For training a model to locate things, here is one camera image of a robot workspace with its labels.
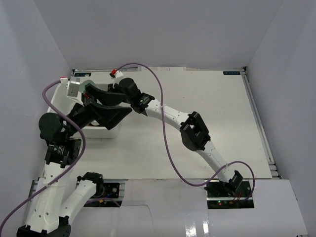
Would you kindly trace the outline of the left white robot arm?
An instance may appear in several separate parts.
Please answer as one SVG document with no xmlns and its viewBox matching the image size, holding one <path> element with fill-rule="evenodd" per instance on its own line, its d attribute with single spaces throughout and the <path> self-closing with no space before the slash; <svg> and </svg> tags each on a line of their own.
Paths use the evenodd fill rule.
<svg viewBox="0 0 316 237">
<path fill-rule="evenodd" d="M 85 150 L 82 129 L 93 121 L 112 129 L 132 109 L 119 106 L 126 101 L 122 92 L 102 91 L 91 84 L 85 86 L 81 101 L 67 115 L 51 106 L 53 112 L 39 119 L 40 138 L 47 144 L 44 176 L 42 187 L 31 196 L 37 199 L 33 212 L 17 230 L 19 237 L 68 237 L 78 212 L 91 198 L 104 194 L 102 174 L 87 172 L 78 177 L 78 186 L 63 201 L 71 171 Z M 73 138 L 77 132 L 82 138 Z"/>
</svg>

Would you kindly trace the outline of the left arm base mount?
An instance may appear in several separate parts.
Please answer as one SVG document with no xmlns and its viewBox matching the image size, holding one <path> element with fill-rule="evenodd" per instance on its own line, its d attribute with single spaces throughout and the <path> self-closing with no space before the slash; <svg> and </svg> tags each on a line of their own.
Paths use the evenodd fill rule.
<svg viewBox="0 0 316 237">
<path fill-rule="evenodd" d="M 122 183 L 119 182 L 105 182 L 98 193 L 93 195 L 84 207 L 120 207 L 123 198 L 121 186 Z"/>
</svg>

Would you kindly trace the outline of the pale green rectangular dish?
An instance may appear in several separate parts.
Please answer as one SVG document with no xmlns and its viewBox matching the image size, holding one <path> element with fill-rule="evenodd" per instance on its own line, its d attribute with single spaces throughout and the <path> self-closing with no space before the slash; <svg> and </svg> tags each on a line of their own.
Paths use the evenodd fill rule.
<svg viewBox="0 0 316 237">
<path fill-rule="evenodd" d="M 92 81 L 92 80 L 85 80 L 83 82 L 80 83 L 79 85 L 79 92 L 81 94 L 83 94 L 85 92 L 85 87 L 90 84 L 92 86 L 96 86 L 96 84 Z"/>
</svg>

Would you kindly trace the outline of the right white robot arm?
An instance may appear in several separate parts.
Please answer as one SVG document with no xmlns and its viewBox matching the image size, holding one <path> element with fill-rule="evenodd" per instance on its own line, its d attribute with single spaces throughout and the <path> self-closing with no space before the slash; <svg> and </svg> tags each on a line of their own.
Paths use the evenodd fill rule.
<svg viewBox="0 0 316 237">
<path fill-rule="evenodd" d="M 227 161 L 216 150 L 209 130 L 198 112 L 185 113 L 169 106 L 162 106 L 153 96 L 142 93 L 131 78 L 111 75 L 114 82 L 108 86 L 110 92 L 123 93 L 124 100 L 132 109 L 150 118 L 163 120 L 177 129 L 181 134 L 183 145 L 190 151 L 198 153 L 217 173 L 223 186 L 223 192 L 234 197 L 241 191 L 242 175 L 229 167 Z"/>
</svg>

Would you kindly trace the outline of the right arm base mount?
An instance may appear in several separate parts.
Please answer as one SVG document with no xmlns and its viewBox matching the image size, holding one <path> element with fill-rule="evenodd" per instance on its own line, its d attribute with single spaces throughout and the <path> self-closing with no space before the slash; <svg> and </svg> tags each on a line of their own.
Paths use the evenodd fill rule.
<svg viewBox="0 0 316 237">
<path fill-rule="evenodd" d="M 204 187 L 206 191 L 206 201 L 209 210 L 219 209 L 253 209 L 254 201 L 251 194 L 249 181 L 242 181 L 235 193 L 229 193 L 220 182 L 210 182 Z"/>
</svg>

